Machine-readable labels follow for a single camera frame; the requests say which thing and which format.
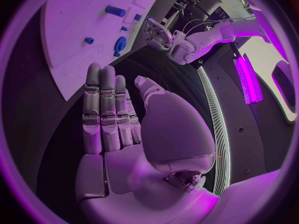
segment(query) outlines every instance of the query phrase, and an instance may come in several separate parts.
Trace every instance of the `light bar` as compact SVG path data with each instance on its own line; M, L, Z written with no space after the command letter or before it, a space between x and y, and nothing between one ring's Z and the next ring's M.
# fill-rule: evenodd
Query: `light bar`
M249 105L262 101L261 87L247 55L244 54L244 59L238 57L234 63L242 85L245 104Z

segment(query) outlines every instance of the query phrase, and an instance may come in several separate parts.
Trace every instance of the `blue object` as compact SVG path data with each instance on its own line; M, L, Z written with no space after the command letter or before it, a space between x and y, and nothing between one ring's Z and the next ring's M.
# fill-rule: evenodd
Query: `blue object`
M141 18L142 18L142 15L136 14L134 19L136 21L140 21Z
M127 30L128 30L128 28L127 28L127 27L125 27L125 26L122 26L121 30L123 30L123 31L127 31Z
M95 40L91 37L86 37L85 40L87 44L91 45Z
M127 40L125 37L121 36L119 39L117 39L115 45L114 45L114 56L116 57L120 57L120 51L124 50L124 48L127 45Z
M124 17L126 15L126 10L110 5L106 7L105 12L120 17Z

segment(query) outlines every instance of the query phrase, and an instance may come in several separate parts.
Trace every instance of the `black floor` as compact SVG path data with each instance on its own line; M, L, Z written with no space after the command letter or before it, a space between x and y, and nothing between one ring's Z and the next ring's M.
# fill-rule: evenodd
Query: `black floor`
M172 63L165 54L143 48L123 60L116 67L117 75L124 75L127 89L140 120L145 115L134 79L137 75L149 77L166 90L174 92L192 104L206 121L213 133L213 124L206 96L197 74L191 65ZM37 196L56 214L71 224L86 223L75 200L75 177L84 155L82 135L81 97L69 110L54 132L37 178ZM204 187L212 191L215 169L206 174Z

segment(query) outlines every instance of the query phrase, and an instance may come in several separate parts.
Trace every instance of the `blue gear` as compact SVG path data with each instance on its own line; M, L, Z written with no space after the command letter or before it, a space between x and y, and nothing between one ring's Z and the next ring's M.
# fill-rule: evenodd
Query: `blue gear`
M121 36L115 43L114 45L114 50L115 50L115 53L114 53L114 56L116 57L120 57L120 51L124 50L124 48L126 47L127 45L127 40L125 37Z

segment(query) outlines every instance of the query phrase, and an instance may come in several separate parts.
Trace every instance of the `white robotic arm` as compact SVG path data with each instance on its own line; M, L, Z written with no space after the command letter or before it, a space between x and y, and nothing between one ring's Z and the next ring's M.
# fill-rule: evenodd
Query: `white robotic arm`
M154 23L156 23L156 21L152 18L149 18L148 21L145 22L146 26L149 27ZM200 58L219 42L233 42L236 37L248 36L261 36L267 39L256 19L244 19L235 22L221 21L209 31L197 32L187 37L183 32L176 30L172 38L167 38L167 40L160 35L160 30L166 33L164 29L159 27L155 35L152 34L151 39L147 39L148 45L160 50L165 50L169 47L167 56L180 65L191 63ZM158 47L158 40L160 41L160 47L163 47L163 49Z

